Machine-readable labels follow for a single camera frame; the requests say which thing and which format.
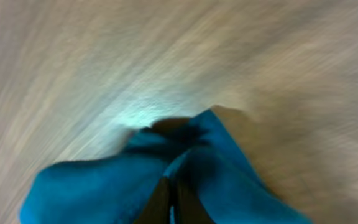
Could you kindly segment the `blue polo shirt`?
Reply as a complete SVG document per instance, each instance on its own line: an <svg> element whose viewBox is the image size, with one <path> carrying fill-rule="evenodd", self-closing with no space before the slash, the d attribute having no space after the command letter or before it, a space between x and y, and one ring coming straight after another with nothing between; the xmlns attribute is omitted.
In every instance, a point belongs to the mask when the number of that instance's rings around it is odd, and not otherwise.
<svg viewBox="0 0 358 224"><path fill-rule="evenodd" d="M35 177L19 220L134 223L163 177L170 181L170 223L176 223L178 181L215 223L309 222L262 182L213 110L142 128L114 156L46 167Z"/></svg>

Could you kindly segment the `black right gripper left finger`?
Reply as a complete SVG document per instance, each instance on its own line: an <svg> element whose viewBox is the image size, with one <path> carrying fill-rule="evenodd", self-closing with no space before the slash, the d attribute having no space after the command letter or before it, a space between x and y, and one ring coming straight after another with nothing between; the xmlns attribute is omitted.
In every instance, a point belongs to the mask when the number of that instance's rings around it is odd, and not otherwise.
<svg viewBox="0 0 358 224"><path fill-rule="evenodd" d="M159 180L143 211L134 224L170 224L171 190L170 181Z"/></svg>

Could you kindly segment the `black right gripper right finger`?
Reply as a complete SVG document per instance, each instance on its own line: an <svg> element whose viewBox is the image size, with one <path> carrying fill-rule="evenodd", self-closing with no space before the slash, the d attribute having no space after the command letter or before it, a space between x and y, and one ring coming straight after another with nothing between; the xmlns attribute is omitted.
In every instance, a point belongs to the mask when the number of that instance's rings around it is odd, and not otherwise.
<svg viewBox="0 0 358 224"><path fill-rule="evenodd" d="M175 222L179 224L215 224L198 196L184 182L176 187Z"/></svg>

